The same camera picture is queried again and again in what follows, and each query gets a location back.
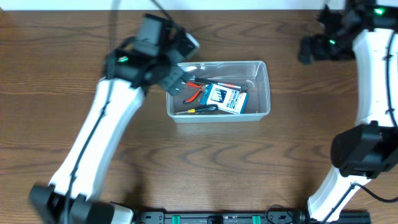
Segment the red handled pliers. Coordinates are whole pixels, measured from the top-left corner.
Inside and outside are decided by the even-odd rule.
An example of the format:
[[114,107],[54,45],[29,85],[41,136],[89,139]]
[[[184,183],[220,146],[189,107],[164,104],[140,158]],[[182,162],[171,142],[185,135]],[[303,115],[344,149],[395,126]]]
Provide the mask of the red handled pliers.
[[182,101],[184,105],[194,102],[198,98],[198,96],[205,91],[207,87],[207,85],[196,84],[193,82],[187,82],[186,86],[192,89],[192,94],[189,96],[189,98],[186,98]]

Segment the black yellow screwdriver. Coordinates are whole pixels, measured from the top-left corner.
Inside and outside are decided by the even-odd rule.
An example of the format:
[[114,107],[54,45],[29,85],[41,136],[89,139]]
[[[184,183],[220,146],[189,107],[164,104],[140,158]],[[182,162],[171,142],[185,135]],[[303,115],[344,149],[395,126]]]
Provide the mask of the black yellow screwdriver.
[[196,114],[196,113],[211,112],[211,111],[216,111],[216,110],[218,110],[218,105],[203,105],[203,106],[199,106],[199,107],[192,108],[189,110],[176,112],[176,113],[174,113],[174,115]]

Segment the white and teal box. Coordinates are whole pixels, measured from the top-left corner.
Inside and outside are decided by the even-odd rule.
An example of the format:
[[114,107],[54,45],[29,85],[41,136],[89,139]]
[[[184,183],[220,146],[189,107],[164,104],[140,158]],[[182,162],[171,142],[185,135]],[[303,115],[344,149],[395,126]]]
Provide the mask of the white and teal box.
[[239,90],[217,84],[208,85],[200,100],[201,105],[217,105],[218,109],[231,114],[243,114],[249,95]]

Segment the small claw hammer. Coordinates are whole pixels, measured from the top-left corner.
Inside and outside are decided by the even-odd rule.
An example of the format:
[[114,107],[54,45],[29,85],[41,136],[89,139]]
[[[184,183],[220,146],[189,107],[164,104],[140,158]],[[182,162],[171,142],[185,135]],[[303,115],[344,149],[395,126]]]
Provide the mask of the small claw hammer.
[[200,83],[206,83],[206,84],[215,84],[215,85],[220,85],[226,88],[231,88],[234,90],[238,90],[240,92],[247,92],[248,91],[248,86],[246,84],[243,85],[234,85],[234,84],[229,84],[229,83],[222,83],[214,80],[209,80],[209,79],[204,79],[204,78],[195,78],[196,82]]

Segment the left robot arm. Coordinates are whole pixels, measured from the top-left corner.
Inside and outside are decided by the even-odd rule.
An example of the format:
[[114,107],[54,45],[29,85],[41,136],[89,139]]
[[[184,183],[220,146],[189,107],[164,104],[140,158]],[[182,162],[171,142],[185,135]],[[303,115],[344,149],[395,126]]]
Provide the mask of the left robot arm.
[[190,76],[180,63],[200,45],[170,17],[145,14],[139,32],[115,43],[109,25],[110,52],[104,60],[88,116],[60,168],[48,185],[35,184],[29,200],[44,223],[132,223],[134,210],[101,202],[106,173],[134,114],[153,85],[179,94]]

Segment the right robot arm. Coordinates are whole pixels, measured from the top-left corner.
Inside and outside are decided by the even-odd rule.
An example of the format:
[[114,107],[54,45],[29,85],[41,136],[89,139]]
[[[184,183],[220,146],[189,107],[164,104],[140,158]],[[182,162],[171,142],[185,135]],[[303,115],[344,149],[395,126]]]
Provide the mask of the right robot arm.
[[293,223],[369,223],[364,212],[345,212],[358,190],[397,165],[397,2],[346,1],[343,12],[325,6],[323,33],[304,37],[298,60],[355,60],[358,110],[354,127],[334,137],[331,168]]

